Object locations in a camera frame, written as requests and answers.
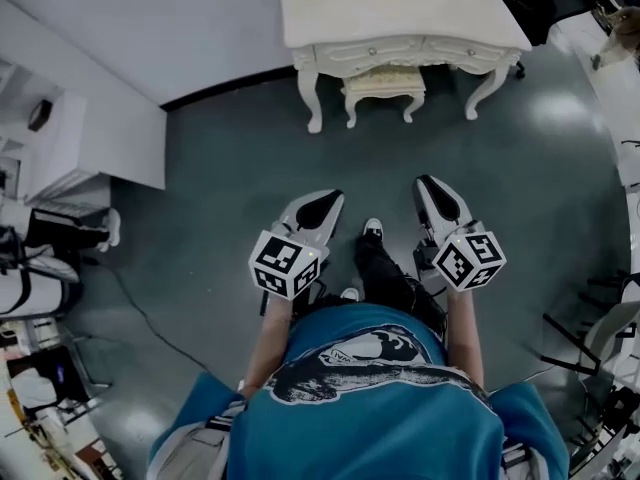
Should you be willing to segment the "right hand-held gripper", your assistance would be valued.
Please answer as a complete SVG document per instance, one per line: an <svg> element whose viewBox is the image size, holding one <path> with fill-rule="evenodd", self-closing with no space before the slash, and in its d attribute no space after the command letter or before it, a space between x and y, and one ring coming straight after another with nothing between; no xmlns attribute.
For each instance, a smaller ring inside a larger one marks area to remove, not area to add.
<svg viewBox="0 0 640 480"><path fill-rule="evenodd" d="M457 292L487 285L507 263L494 233L443 181L421 175L412 190L423 231L413 251L421 283L427 290L449 286Z"/></svg>

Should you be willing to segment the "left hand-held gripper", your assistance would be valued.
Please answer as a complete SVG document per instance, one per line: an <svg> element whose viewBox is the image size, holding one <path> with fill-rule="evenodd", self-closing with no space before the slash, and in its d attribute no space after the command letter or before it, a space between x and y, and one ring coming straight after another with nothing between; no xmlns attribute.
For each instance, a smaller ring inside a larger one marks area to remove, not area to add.
<svg viewBox="0 0 640 480"><path fill-rule="evenodd" d="M328 243L345 202L344 193L326 189L291 201L269 230L263 230L248 260L256 287L295 299L319 277Z"/></svg>

